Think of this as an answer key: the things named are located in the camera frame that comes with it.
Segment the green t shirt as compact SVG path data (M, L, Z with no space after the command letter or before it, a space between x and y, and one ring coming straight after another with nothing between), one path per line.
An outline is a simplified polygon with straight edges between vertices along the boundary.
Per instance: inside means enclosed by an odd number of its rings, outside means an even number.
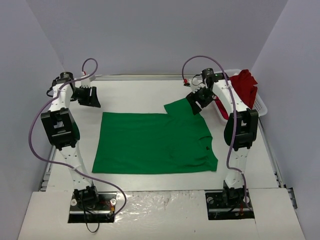
M185 98L165 113L104 112L92 172L160 175L215 172L212 134Z

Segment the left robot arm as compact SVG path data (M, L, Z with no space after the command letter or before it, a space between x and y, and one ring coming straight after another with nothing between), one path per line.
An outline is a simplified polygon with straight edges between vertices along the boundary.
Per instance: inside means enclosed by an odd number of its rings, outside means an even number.
M80 153L80 131L70 111L72 100L81 106L100 108L97 88L85 79L79 87L72 82L71 72L62 72L52 82L53 97L47 112L40 115L48 140L60 152L65 162L70 165L73 181L73 200L79 207L95 209L101 203L93 180L87 177L87 170Z

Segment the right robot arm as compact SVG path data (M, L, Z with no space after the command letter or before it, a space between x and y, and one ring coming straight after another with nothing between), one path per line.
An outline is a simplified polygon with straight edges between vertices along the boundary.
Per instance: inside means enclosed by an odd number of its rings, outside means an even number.
M243 174L246 168L248 152L257 138L258 111L253 108L258 92L257 82L245 69L229 77L206 68L196 78L184 79L191 93L186 96L192 113L197 115L211 102L220 105L228 115L223 132L225 143L229 146L226 166L228 173L223 182L222 202L229 207L243 199L246 182Z

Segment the red t shirt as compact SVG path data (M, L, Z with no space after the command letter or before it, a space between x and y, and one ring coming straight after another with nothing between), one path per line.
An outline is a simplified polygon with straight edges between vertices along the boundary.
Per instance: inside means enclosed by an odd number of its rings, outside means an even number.
M257 81L248 69L230 77L231 84L240 99L252 109L258 92Z

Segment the white plastic basket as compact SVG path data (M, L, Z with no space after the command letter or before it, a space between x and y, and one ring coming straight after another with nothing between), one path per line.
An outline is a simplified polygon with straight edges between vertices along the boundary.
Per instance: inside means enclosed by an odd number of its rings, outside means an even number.
M232 76L237 76L240 73L240 71L241 71L240 69L227 69L225 72L229 77L232 77ZM214 106L215 110L217 111L217 115L220 118L220 122L223 125L225 125L227 123L227 120L223 119L223 117L222 117L221 113L219 112L219 109L216 105L216 102L213 103L213 106ZM253 109L257 110L259 117L262 117L268 113L268 109L258 93L255 96Z

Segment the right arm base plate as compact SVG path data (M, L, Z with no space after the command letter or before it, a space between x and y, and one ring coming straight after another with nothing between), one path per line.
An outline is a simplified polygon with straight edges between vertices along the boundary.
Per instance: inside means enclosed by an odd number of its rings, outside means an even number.
M207 217L210 221L254 219L255 214L245 204L244 195L232 193L231 198L222 190L205 191Z

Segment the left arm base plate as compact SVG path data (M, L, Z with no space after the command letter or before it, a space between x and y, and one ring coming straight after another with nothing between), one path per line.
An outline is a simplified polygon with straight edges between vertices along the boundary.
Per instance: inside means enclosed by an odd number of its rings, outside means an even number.
M98 203L93 206L85 206L85 215L80 203L75 199L74 195L70 201L68 223L113 223L115 220L115 206L117 204L116 192L100 192Z

